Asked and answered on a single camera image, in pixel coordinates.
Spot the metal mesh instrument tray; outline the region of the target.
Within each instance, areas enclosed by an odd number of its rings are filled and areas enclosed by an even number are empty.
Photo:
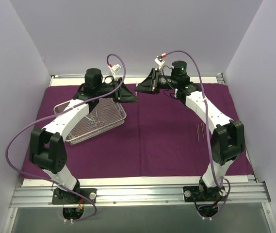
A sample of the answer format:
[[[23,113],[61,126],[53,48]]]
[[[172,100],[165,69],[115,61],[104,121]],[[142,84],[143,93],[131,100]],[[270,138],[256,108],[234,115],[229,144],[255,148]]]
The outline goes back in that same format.
[[[65,139],[75,145],[122,125],[127,114],[120,103],[100,99],[94,110],[82,118]]]

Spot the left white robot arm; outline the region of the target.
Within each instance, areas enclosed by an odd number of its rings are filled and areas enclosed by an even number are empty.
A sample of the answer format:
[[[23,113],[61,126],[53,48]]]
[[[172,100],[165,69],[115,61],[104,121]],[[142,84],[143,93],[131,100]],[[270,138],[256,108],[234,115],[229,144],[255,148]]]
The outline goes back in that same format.
[[[69,102],[61,115],[41,129],[33,129],[30,139],[30,162],[42,169],[63,190],[68,203],[80,199],[78,180],[66,166],[65,139],[72,129],[98,105],[99,99],[108,98],[114,102],[137,102],[137,97],[123,83],[122,78],[103,81],[101,70],[89,68],[84,83]]]

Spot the silver surgical tweezers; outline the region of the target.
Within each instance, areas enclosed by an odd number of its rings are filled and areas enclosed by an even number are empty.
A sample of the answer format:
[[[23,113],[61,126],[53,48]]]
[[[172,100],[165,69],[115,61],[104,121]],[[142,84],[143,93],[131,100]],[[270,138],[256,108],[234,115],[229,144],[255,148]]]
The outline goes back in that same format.
[[[205,140],[205,129],[204,129],[203,123],[201,123],[201,131],[202,131],[202,135],[203,135],[203,140]]]

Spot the silver surgical scissors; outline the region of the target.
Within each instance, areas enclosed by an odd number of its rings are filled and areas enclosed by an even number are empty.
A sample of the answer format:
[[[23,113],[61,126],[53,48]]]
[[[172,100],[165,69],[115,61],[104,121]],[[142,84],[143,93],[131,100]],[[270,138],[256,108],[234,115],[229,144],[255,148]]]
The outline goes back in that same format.
[[[97,119],[95,116],[85,116],[85,118],[87,119],[88,125],[95,125],[97,122]]]

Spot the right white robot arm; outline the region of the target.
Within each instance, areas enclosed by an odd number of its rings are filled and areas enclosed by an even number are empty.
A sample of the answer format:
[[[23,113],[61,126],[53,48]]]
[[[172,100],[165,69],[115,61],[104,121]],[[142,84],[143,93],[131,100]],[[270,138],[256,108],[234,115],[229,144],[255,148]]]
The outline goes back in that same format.
[[[200,178],[198,195],[210,200],[215,195],[215,187],[223,186],[229,167],[245,151],[244,124],[222,113],[207,98],[203,85],[191,81],[185,61],[174,61],[170,68],[169,76],[164,74],[164,65],[153,68],[135,91],[154,95],[162,89],[173,90],[174,98],[205,123],[210,163]]]

